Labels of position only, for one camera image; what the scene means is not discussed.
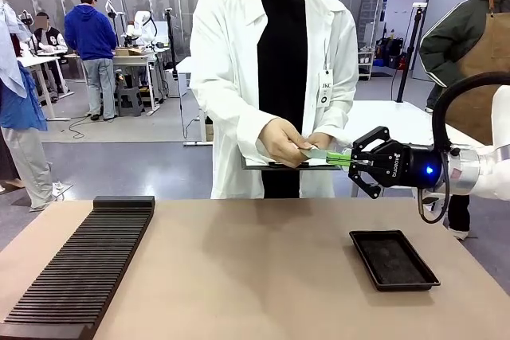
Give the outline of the person's right hand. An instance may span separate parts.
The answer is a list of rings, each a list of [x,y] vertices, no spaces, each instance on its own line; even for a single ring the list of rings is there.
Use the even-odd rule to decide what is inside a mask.
[[[301,150],[312,149],[296,128],[282,118],[270,120],[258,138],[271,159],[290,168],[298,167],[306,159]]]

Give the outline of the black clipboard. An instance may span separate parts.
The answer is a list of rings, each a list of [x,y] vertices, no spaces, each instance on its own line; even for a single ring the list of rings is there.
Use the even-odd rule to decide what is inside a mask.
[[[342,166],[330,165],[320,159],[310,159],[306,162],[302,162],[297,168],[291,168],[279,162],[260,162],[243,158],[241,160],[241,168],[243,170],[344,171]]]

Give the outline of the person in white lab coat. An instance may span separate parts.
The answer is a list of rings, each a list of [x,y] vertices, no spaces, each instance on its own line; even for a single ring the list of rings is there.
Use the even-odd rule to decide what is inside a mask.
[[[355,21],[339,0],[199,0],[190,39],[193,71],[232,81],[260,111],[288,120],[306,140],[316,118],[319,75],[356,87]],[[214,124],[214,199],[333,197],[326,171],[243,170],[277,162],[264,145],[238,142]]]

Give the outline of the green PCB board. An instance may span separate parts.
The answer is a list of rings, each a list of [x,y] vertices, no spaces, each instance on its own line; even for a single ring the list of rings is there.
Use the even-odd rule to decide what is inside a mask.
[[[300,149],[300,152],[308,159],[317,159],[326,162],[328,158],[328,151],[317,147]]]

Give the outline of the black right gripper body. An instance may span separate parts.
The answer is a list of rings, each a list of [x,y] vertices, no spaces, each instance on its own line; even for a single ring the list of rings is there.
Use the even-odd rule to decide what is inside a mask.
[[[430,189],[442,176],[441,155],[428,146],[390,140],[363,151],[361,156],[370,163],[365,172],[385,188]]]

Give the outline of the black plastic tray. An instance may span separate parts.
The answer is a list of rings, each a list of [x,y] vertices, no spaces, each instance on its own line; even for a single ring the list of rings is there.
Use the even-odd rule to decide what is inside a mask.
[[[355,230],[349,236],[377,291],[428,291],[439,279],[400,230]]]

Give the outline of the black light stand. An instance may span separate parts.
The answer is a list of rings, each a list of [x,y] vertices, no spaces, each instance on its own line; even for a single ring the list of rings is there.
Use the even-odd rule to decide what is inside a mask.
[[[397,94],[397,98],[396,98],[397,103],[401,103],[403,101],[403,94],[405,91],[407,77],[408,77],[408,74],[410,71],[410,62],[411,62],[411,59],[412,59],[412,56],[413,56],[414,50],[415,50],[415,41],[417,38],[418,29],[419,29],[420,23],[422,21],[422,15],[424,14],[424,11],[426,10],[427,6],[428,6],[427,2],[414,2],[412,5],[412,8],[415,10],[414,24],[413,24],[413,29],[412,29],[412,32],[410,35],[410,39],[408,41],[407,52],[406,52],[406,61],[405,61],[404,69],[402,70],[402,76],[401,76],[400,84],[398,87],[398,94]]]

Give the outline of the person in light blue shirt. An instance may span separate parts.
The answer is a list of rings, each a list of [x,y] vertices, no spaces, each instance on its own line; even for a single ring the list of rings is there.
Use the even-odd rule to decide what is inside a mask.
[[[7,4],[0,4],[0,130],[30,198],[41,212],[54,200],[50,165],[39,137],[47,121],[29,70],[18,60],[19,44],[31,33]]]

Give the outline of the white desk with cardboard box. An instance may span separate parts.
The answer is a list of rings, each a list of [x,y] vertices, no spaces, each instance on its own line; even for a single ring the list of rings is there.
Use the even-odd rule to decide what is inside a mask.
[[[168,47],[144,50],[141,57],[113,57],[117,88],[138,88],[144,113],[153,115],[168,96],[165,68],[171,60]]]

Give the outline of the person's right forearm white sleeve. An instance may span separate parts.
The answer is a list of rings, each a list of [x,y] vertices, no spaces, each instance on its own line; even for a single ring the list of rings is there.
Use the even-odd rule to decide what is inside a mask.
[[[190,85],[201,109],[238,142],[255,143],[263,127],[276,118],[248,104],[232,81],[215,73],[193,71]]]

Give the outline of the white shelf cart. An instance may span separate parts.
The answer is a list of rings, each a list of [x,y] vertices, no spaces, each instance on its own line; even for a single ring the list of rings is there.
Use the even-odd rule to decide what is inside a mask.
[[[365,47],[358,52],[359,79],[369,80],[372,74],[373,62],[375,59],[375,50]]]

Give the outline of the white ID badge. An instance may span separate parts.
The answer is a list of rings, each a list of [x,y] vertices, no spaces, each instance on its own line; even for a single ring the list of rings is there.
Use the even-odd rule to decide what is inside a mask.
[[[319,75],[319,91],[317,107],[324,108],[330,105],[333,91],[333,74],[331,69],[323,70]]]

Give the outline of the person's left hand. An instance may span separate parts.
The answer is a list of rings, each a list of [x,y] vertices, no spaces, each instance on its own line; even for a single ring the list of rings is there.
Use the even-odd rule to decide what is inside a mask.
[[[333,140],[328,134],[316,132],[306,138],[306,143],[309,149],[329,150]]]

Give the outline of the white desk with seated person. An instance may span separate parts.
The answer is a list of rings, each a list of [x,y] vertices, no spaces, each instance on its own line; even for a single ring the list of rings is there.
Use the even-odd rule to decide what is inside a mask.
[[[66,81],[61,72],[61,66],[58,61],[58,58],[55,56],[32,56],[32,57],[19,57],[18,60],[22,63],[22,65],[30,70],[31,72],[35,72],[38,82],[40,84],[40,88],[42,90],[42,95],[44,96],[44,100],[46,102],[46,113],[45,118],[48,122],[68,122],[72,119],[70,117],[58,117],[53,110],[53,104],[51,101],[50,93],[48,90],[48,86],[51,85],[54,87],[54,91],[57,94],[59,99],[64,99],[65,97],[72,96],[74,92],[71,92],[67,87]],[[55,83],[53,73],[48,67],[49,62],[54,62],[57,68],[58,76],[61,81],[61,88],[63,93],[59,94],[57,91],[57,84]]]

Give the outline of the black step stool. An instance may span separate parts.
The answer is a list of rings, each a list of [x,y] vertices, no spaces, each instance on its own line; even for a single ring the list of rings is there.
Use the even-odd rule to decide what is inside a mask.
[[[117,105],[120,117],[138,117],[144,111],[138,88],[117,88]]]

